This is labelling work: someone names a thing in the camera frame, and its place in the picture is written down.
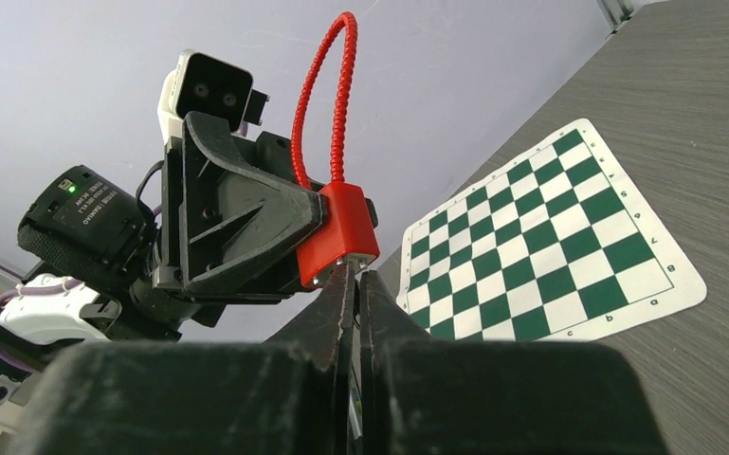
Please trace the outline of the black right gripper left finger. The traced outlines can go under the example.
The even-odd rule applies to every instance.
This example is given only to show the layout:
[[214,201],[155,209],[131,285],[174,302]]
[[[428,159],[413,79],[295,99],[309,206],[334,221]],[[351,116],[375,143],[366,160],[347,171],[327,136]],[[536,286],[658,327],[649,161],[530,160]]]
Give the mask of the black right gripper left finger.
[[255,343],[87,343],[46,369],[15,454],[350,454],[356,280]]

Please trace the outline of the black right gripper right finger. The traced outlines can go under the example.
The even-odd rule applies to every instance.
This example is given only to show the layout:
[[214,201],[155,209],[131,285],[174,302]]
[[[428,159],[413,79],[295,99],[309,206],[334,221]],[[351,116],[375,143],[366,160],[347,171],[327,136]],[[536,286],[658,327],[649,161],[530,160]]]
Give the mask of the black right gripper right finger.
[[640,380],[597,343],[430,336],[359,282],[368,454],[665,454]]

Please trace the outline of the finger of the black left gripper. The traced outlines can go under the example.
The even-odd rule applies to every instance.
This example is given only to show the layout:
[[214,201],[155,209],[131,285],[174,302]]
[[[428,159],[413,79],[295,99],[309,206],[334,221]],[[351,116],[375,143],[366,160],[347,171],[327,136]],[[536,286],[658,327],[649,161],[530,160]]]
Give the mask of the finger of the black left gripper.
[[195,297],[301,291],[295,250],[325,221],[320,195],[257,166],[228,122],[183,122],[180,268]]

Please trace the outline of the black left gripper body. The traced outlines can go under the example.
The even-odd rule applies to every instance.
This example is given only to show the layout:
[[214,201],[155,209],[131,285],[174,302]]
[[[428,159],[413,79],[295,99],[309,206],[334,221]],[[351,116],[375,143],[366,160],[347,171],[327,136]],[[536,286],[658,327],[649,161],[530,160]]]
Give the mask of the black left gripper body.
[[225,307],[304,292],[296,249],[314,231],[314,191],[298,186],[289,142],[172,138],[150,257],[150,317],[213,327]]

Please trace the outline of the red cable padlock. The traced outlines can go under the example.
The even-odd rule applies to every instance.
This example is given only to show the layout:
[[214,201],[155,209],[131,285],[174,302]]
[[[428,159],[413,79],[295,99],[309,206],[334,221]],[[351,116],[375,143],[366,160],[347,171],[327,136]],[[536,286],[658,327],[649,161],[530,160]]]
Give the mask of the red cable padlock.
[[297,183],[311,188],[302,152],[304,122],[309,100],[322,64],[337,36],[344,32],[330,141],[330,182],[319,195],[327,203],[328,219],[297,248],[301,284],[309,289],[324,286],[337,259],[351,253],[380,255],[374,222],[363,190],[346,181],[344,151],[349,98],[355,72],[358,24],[350,11],[342,12],[319,44],[303,82],[293,119],[290,154]]

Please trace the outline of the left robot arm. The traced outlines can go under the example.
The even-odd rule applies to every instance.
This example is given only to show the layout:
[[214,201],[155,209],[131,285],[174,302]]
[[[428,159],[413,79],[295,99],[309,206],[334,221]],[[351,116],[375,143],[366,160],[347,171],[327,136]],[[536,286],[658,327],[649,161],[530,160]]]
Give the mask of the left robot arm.
[[75,343],[177,341],[185,321],[214,327],[228,306],[304,291],[297,249],[329,210],[319,184],[298,184],[288,147],[189,113],[154,166],[159,209],[84,165],[64,172],[18,227],[39,262],[0,301],[3,357],[39,372]]

